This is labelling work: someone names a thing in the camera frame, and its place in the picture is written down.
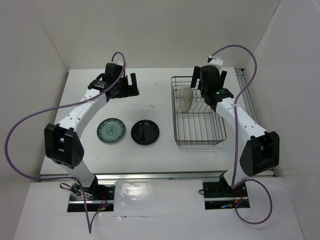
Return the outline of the clear textured glass plate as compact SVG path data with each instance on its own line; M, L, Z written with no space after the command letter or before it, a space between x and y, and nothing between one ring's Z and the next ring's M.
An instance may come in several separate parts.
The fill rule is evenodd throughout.
M186 113L188 110L188 93L185 88L178 91L175 101L177 113Z

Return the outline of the clear square glass plate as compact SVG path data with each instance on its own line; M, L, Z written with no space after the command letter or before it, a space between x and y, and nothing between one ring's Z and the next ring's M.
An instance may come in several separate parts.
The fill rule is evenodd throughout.
M178 108L180 113L187 113L193 103L194 92L190 87L182 87L180 89L180 106Z

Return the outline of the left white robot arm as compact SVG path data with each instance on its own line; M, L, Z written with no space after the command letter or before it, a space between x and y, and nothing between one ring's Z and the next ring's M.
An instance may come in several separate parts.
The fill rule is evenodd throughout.
M104 73L88 85L79 104L65 118L56 124L49 123L44 129L46 157L79 181L80 192L88 200L97 197L100 186L83 160L85 150L80 138L88 123L110 99L139 95L136 75L130 75L132 83L129 84L125 69L124 61L107 63Z

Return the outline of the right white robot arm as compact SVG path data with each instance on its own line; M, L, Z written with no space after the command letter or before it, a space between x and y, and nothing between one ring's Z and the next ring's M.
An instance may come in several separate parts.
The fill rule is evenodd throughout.
M255 122L226 88L226 71L213 65L195 66L191 88L200 90L204 102L235 131L234 166L221 174L217 190L230 196L242 183L279 165L280 137Z

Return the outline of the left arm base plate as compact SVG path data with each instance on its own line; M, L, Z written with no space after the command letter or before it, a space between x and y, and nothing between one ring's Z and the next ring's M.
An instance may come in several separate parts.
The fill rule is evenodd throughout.
M84 198L80 187L72 183L72 185L60 184L61 189L69 190L68 200L68 213L82 213L85 212ZM114 198L115 198L115 183L107 183L99 185L97 193L94 195L85 192L86 205L88 212L96 212L101 208L101 212L113 212L114 211Z

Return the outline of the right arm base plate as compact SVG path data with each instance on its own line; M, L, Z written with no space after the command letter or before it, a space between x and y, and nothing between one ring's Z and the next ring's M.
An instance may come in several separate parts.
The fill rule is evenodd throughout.
M250 208L247 187L243 183L235 189L222 191L219 189L218 182L203 182L202 189L198 191L204 197L206 210Z

